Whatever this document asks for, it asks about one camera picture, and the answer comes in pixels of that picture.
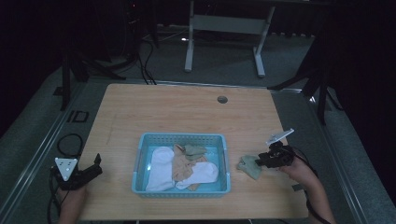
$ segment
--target green cloth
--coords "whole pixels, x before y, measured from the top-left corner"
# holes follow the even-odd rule
[[[262,173],[262,168],[256,163],[256,160],[259,158],[260,157],[258,156],[243,156],[238,163],[237,169],[245,172],[247,175],[256,180]]]
[[[205,147],[186,145],[184,148],[186,149],[184,152],[186,154],[186,158],[190,161],[203,157],[207,152]]]

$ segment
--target metal stand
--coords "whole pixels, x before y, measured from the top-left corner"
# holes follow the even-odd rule
[[[326,46],[326,49],[321,47],[322,43],[330,43],[328,40],[329,37],[327,37],[326,34],[327,33],[321,32],[317,36],[310,50],[305,55],[295,77],[278,85],[267,87],[268,90],[281,91],[293,83],[308,78],[308,81],[303,87],[303,95],[312,97],[315,91],[319,89],[317,113],[318,119],[323,125],[326,125],[324,111],[329,87],[329,75],[337,64],[337,55],[339,54],[339,52],[334,49],[334,46]]]
[[[120,77],[109,69],[103,67],[101,64],[97,63],[96,61],[88,58],[84,54],[71,49],[65,49],[63,51],[63,61],[62,61],[62,90],[61,95],[63,97],[62,100],[62,107],[61,110],[64,111],[69,102],[70,102],[70,70],[73,71],[73,74],[76,77],[77,81],[84,81],[86,82],[89,78],[89,75],[85,69],[85,64],[88,64],[92,68],[96,69],[101,74],[111,77],[114,79],[122,79],[125,80],[125,77]]]
[[[262,64],[262,46],[264,44],[265,37],[267,37],[274,11],[275,7],[270,7],[266,20],[194,15],[194,1],[190,0],[189,45],[187,47],[184,70],[186,72],[191,72],[192,70],[192,54],[194,51],[193,31],[220,31],[261,36],[259,45],[253,48],[253,55],[256,62],[258,76],[264,77],[265,72]]]

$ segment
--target table leg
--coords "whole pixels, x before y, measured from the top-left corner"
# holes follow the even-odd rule
[[[271,19],[274,15],[275,7],[271,7],[268,13],[267,19],[265,20],[264,26],[262,27],[262,37],[260,39],[260,43],[257,47],[253,48],[254,60],[256,62],[257,67],[257,75],[259,77],[264,77],[264,65],[262,64],[262,46],[264,45],[265,37],[268,35],[268,29],[271,24]]]

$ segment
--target human hand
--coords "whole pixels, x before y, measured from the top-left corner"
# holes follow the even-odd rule
[[[282,166],[279,171],[286,173],[289,177],[306,188],[315,188],[320,182],[314,172],[301,159],[294,157],[291,166]]]
[[[87,187],[83,186],[75,190],[58,189],[58,195],[60,202],[62,202],[58,223],[76,223],[87,196]]]

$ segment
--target dark background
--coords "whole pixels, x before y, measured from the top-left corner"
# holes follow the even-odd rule
[[[135,41],[125,33],[122,1],[92,2],[1,0],[1,135],[44,79],[59,68],[61,46],[65,42],[73,40],[87,55],[108,60],[109,56],[122,53],[124,46],[117,45],[123,43],[120,39]],[[189,1],[157,3],[158,23],[188,24]],[[213,1],[203,1],[196,9],[210,11],[210,3]],[[353,7],[332,10],[330,17],[326,17],[327,11],[322,7],[280,5],[270,32],[321,34],[314,42],[315,47],[308,52],[306,64],[311,66],[327,62],[329,59],[323,57],[326,50],[337,49],[330,86],[336,90],[342,107],[395,202],[396,184],[392,179],[395,132],[392,128],[395,126],[396,7],[392,1],[366,0],[354,4]],[[261,17],[262,11],[264,8],[249,5],[219,5],[217,8],[219,14],[248,13],[252,17]],[[315,60],[308,60],[309,55],[314,55]]]

